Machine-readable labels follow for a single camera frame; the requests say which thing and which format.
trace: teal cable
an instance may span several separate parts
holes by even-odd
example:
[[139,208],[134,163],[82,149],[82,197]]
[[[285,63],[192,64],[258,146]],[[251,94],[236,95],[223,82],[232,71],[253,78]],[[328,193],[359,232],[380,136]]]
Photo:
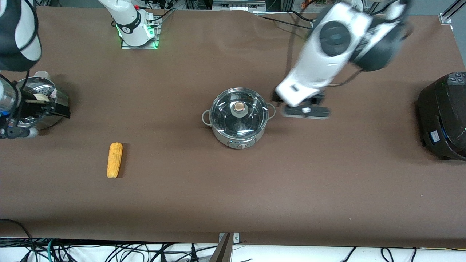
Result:
[[52,261],[52,255],[50,254],[50,250],[52,249],[52,241],[53,241],[53,239],[51,239],[51,240],[48,242],[48,245],[47,245],[48,262],[53,262],[53,261]]

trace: yellow corn cob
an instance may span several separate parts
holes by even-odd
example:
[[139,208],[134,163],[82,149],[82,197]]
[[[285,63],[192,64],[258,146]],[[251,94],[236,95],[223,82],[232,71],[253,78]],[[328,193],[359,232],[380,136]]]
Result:
[[117,178],[120,171],[121,155],[123,154],[123,145],[121,143],[112,143],[109,150],[109,162],[107,164],[107,177]]

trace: table surface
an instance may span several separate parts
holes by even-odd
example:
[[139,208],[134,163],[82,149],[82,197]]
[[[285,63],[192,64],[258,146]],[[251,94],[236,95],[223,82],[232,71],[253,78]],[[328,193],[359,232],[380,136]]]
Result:
[[[215,242],[231,231],[263,244],[464,244],[465,164],[426,151],[414,113],[425,86],[464,70],[436,16],[410,18],[414,32],[391,65],[328,88],[330,119],[277,115],[260,142],[237,151],[201,113],[231,87],[268,99],[285,75],[291,27],[243,11],[176,11],[159,49],[141,51],[119,48],[105,9],[38,15],[43,57],[33,70],[68,92],[72,116],[34,139],[2,141],[0,217],[33,236]],[[306,35],[296,33],[293,60]],[[118,179],[106,177],[113,142],[124,144]],[[21,232],[1,224],[0,235]]]

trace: black appliance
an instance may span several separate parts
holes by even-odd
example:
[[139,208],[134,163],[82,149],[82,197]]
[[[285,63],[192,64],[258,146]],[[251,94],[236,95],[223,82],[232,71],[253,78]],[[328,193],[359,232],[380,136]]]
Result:
[[424,88],[418,109],[423,145],[443,159],[466,161],[466,72]]

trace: pot lid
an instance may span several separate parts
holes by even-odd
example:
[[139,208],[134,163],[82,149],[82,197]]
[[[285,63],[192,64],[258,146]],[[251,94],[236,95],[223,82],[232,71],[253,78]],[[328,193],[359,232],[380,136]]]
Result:
[[222,92],[210,108],[213,128],[230,139],[249,139],[259,134],[267,124],[265,100],[247,88],[232,88]]

